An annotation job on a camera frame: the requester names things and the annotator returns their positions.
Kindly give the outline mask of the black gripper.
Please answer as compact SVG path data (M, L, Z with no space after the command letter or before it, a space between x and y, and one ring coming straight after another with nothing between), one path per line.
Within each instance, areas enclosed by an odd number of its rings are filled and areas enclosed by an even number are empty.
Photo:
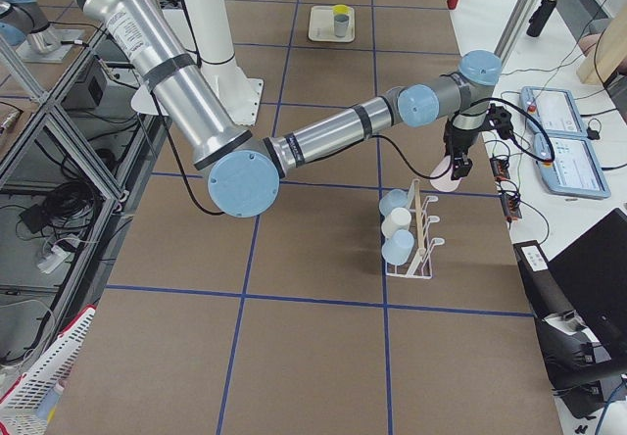
M445 155L453 159L451 180L462 180L471 172L473 162L467 154L478 136L476 130L451 129L444 133Z

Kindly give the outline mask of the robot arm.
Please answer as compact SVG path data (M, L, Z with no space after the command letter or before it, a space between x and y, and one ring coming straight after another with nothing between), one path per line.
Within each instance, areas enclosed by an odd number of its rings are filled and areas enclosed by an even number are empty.
M474 50L458 68L435 80L397 87L333 117L278 137L257 140L230 111L251 87L243 74L225 87L205 78L171 28L158 0L75 0L101 22L139 72L156 111L169 116L193 149L193 164L207 179L209 194L224 213L250 218L275 201L279 181L290 170L330 157L379 132L445 119L445 156L429 175L443 192L457 189L469 174L468 152L487 127L490 97L501 59Z

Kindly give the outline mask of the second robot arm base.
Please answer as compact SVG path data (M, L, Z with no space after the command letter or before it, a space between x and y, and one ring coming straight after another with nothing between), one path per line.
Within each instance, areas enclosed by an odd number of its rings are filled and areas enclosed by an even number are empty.
M1 36L26 63L60 64L83 31L56 28L37 0L1 0Z

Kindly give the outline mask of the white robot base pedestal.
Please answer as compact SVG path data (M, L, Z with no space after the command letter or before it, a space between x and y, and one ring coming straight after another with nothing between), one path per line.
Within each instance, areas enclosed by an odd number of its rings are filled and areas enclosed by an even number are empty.
M224 0L184 0L201 58L201 72L233 121L256 123L264 82L240 68Z

